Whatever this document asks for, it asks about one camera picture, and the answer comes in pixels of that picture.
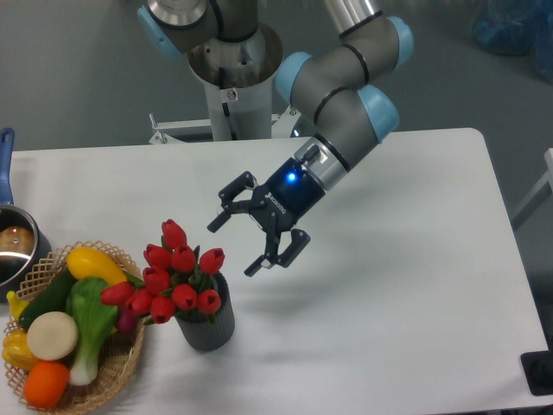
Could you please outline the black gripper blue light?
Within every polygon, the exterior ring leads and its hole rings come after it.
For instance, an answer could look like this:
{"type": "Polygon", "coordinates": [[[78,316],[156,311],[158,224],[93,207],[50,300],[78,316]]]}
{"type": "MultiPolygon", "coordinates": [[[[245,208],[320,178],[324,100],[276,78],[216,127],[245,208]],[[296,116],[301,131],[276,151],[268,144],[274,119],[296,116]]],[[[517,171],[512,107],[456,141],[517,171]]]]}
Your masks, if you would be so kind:
{"type": "Polygon", "coordinates": [[[289,245],[279,253],[281,233],[288,232],[325,195],[320,184],[294,158],[289,158],[264,184],[256,186],[256,178],[246,171],[222,188],[219,191],[222,211],[207,226],[208,231],[216,233],[233,215],[250,213],[266,232],[270,218],[276,218],[276,232],[266,233],[264,252],[244,271],[248,277],[262,268],[270,269],[273,265],[288,268],[294,262],[311,238],[302,229],[293,228],[289,245]],[[236,201],[246,190],[253,190],[251,200],[236,201]],[[262,207],[251,210],[252,204],[261,201],[262,207]]]}

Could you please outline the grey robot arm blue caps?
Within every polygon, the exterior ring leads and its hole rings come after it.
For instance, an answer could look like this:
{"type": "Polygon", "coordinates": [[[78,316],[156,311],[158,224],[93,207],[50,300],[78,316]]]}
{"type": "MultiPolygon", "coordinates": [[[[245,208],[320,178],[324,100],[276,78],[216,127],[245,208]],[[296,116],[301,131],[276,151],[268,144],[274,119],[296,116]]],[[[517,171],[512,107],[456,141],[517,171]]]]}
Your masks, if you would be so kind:
{"type": "Polygon", "coordinates": [[[211,232],[248,214],[266,236],[248,276],[294,261],[309,242],[297,221],[399,122],[373,81],[412,56],[409,26],[373,1],[328,1],[326,8],[340,45],[321,58],[285,55],[254,1],[147,1],[137,12],[157,50],[170,59],[186,56],[203,83],[214,140],[269,137],[273,93],[316,129],[266,182],[245,172],[220,191],[211,232]]]}

